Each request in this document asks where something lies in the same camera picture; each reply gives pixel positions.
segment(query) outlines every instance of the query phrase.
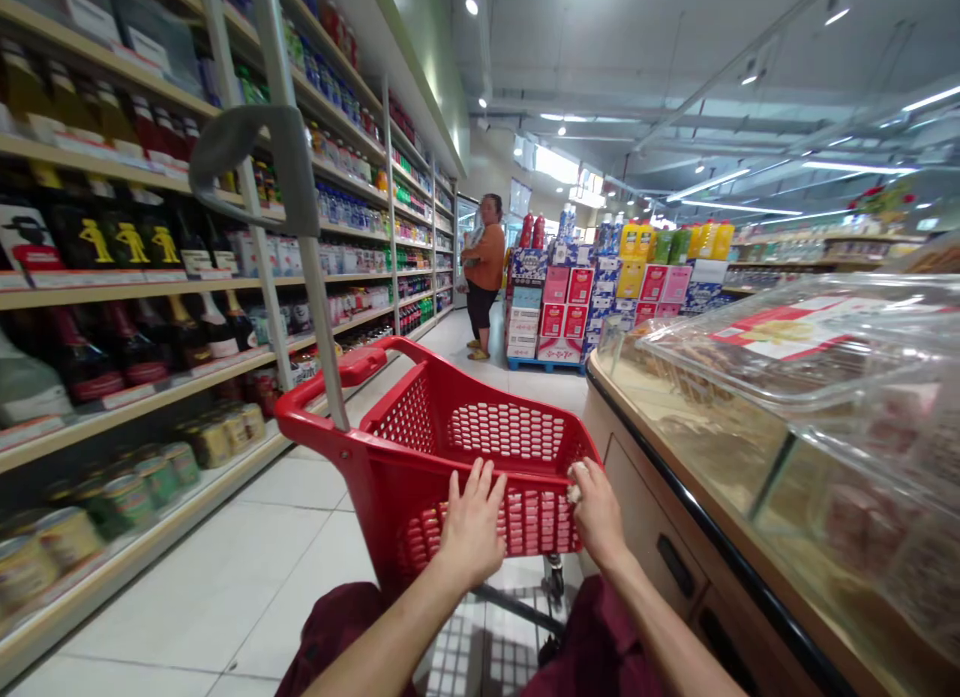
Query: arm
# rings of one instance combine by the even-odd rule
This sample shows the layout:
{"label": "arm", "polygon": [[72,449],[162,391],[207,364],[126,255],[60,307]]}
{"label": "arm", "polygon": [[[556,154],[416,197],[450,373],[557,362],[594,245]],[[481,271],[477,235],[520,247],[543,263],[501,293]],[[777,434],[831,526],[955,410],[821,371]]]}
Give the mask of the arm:
{"label": "arm", "polygon": [[507,488],[500,475],[490,489],[493,462],[473,463],[463,495],[450,475],[450,506],[440,551],[373,627],[340,655],[304,697],[396,697],[463,596],[503,563],[497,511]]}
{"label": "arm", "polygon": [[744,697],[743,691],[666,603],[623,538],[620,505],[607,475],[591,460],[574,465],[581,500],[574,510],[580,538],[617,591],[671,694]]}

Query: blue pallet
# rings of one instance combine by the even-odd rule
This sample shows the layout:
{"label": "blue pallet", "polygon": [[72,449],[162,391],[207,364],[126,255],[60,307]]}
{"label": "blue pallet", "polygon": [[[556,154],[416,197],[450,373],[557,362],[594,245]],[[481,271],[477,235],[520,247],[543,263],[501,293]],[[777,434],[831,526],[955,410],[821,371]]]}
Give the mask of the blue pallet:
{"label": "blue pallet", "polygon": [[524,359],[523,357],[507,357],[507,365],[511,370],[516,371],[522,364],[532,364],[543,367],[548,373],[553,373],[554,367],[572,367],[580,373],[581,377],[587,374],[587,365],[585,363],[575,364],[573,362],[544,362],[543,360]]}

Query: shopping cart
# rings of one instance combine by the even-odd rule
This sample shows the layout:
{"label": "shopping cart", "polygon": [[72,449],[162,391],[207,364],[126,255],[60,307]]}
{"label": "shopping cart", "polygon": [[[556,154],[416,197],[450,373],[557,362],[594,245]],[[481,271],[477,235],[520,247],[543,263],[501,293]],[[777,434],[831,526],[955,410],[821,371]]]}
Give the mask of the shopping cart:
{"label": "shopping cart", "polygon": [[[387,337],[337,359],[317,254],[320,226],[311,150],[282,34],[275,29],[282,24],[280,7],[278,0],[252,1],[272,104],[232,107],[206,126],[191,157],[190,187],[210,209],[255,228],[277,229],[276,222],[257,213],[255,202],[247,203],[251,211],[225,202],[214,185],[217,175],[239,168],[244,194],[256,194],[246,160],[264,128],[273,144],[283,146],[273,153],[286,212],[282,231],[299,242],[322,375],[280,399],[281,431],[328,457],[343,474],[380,587],[390,599],[439,550],[450,472],[458,471],[464,482],[477,457],[493,459],[495,475],[508,475],[497,524],[508,556],[546,555],[548,592],[558,599],[563,588],[559,555],[580,548],[566,499],[571,485],[566,475],[574,461],[596,460],[590,436],[575,415],[493,389],[402,337]],[[222,37],[221,27],[213,37]],[[217,68],[228,103],[240,104],[230,66],[218,62]],[[255,246],[262,239],[262,231],[255,229]],[[358,386],[373,377],[387,364],[388,349],[402,352],[415,365],[353,429],[342,386]],[[307,408],[324,394],[329,418]],[[562,631],[549,615],[496,590],[483,586],[477,593],[554,633]]]}

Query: floor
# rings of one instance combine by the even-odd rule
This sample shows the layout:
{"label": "floor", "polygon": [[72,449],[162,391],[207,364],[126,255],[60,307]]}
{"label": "floor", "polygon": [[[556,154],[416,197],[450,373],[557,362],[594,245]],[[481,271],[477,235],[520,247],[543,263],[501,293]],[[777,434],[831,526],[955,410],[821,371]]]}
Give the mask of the floor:
{"label": "floor", "polygon": [[[502,308],[491,333],[500,336]],[[487,363],[467,359],[465,310],[422,344],[511,394],[580,414],[586,381],[571,371],[510,372],[502,339]],[[356,424],[411,363],[401,357],[348,402]],[[582,580],[564,560],[568,598]],[[508,560],[490,584],[547,611],[540,557]],[[350,497],[332,464],[294,447],[66,640],[15,697],[268,697],[298,646],[314,601],[345,582],[374,580]],[[468,596],[424,656],[421,694],[504,697],[536,670],[546,634]]]}

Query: glass display case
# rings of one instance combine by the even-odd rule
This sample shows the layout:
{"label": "glass display case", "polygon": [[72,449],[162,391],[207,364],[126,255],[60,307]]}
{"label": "glass display case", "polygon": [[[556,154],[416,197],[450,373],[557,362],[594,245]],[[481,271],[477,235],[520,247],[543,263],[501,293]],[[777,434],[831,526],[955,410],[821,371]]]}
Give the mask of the glass display case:
{"label": "glass display case", "polygon": [[960,279],[608,318],[596,365],[891,694],[960,685]]}

